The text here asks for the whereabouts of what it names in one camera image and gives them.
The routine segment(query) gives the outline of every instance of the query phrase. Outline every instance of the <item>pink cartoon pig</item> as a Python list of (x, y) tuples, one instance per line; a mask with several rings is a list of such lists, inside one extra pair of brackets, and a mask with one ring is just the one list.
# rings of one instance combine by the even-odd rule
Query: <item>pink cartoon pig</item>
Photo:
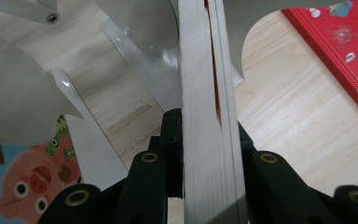
[(80, 179), (70, 135), (58, 133), (50, 143), (23, 151), (7, 168), (0, 215), (37, 223), (52, 200)]

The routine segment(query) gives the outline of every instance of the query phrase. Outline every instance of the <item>light wood surface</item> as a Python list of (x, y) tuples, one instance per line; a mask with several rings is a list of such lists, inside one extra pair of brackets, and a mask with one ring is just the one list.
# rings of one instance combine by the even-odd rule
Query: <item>light wood surface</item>
[[(62, 20), (52, 26), (0, 13), (0, 37), (45, 70), (67, 73), (129, 167), (159, 134), (163, 112), (101, 30), (94, 1), (59, 0), (58, 9)], [(329, 195), (358, 185), (358, 107), (281, 13), (254, 27), (243, 63), (237, 114), (256, 148), (283, 155)], [(183, 223), (183, 202), (170, 200), (169, 207), (169, 223)]]

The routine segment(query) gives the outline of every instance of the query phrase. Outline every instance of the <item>book cover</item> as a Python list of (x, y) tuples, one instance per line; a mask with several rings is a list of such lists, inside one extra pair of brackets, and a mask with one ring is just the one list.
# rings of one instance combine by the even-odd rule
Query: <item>book cover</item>
[(358, 104), (358, 0), (282, 12)]
[(81, 181), (65, 116), (44, 145), (0, 145), (0, 223), (37, 223), (63, 189)]

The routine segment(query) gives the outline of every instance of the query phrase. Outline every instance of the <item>red book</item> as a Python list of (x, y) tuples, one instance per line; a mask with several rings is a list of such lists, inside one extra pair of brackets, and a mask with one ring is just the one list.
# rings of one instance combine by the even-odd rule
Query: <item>red book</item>
[(282, 12), (358, 104), (358, 0)]

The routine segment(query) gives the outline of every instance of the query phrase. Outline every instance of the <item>pig eye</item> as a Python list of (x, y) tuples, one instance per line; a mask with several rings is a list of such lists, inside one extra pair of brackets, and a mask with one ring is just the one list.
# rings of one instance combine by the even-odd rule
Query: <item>pig eye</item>
[(16, 187), (14, 188), (14, 194), (19, 198), (27, 196), (28, 184), (23, 181), (19, 181), (19, 183), (17, 183)]
[(48, 200), (44, 197), (38, 198), (34, 204), (35, 209), (38, 213), (42, 214), (48, 209)]
[(58, 146), (58, 142), (55, 138), (53, 138), (50, 143), (54, 146), (54, 147), (57, 147)]

